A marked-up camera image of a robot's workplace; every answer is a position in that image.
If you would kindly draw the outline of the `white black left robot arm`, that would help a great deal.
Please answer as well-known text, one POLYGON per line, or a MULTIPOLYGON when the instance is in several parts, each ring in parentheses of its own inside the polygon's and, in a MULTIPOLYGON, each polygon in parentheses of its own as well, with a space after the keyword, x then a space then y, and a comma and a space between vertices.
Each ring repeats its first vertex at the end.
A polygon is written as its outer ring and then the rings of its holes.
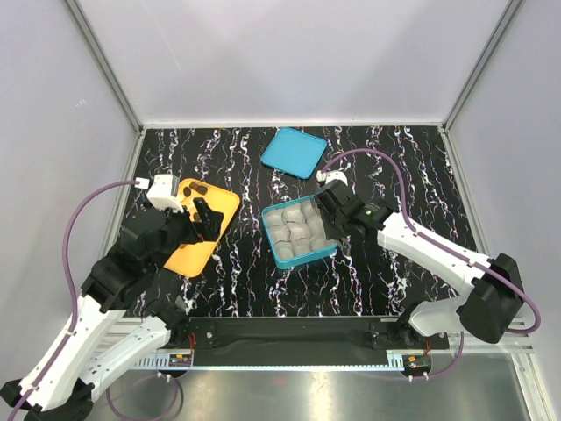
POLYGON ((67 321, 25 377, 6 382, 1 397, 28 420, 83 420, 110 385, 143 357, 192 342, 188 318, 173 304, 155 305, 132 333, 107 351, 94 351, 109 329, 181 246, 218 240, 224 215, 202 198, 187 210, 141 210, 90 270, 67 321))

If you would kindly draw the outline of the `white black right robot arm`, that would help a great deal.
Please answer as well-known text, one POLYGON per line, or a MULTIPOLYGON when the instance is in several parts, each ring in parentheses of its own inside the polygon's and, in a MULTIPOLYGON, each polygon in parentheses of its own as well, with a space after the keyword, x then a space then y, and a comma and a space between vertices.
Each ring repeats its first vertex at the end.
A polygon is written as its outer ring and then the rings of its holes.
POLYGON ((329 239, 374 238, 457 292, 453 298, 410 305, 383 332, 387 342, 414 348, 440 333, 468 332, 496 344, 522 307, 522 279, 510 256, 490 258, 458 246, 391 204, 364 202, 340 180, 324 184, 313 202, 329 239))

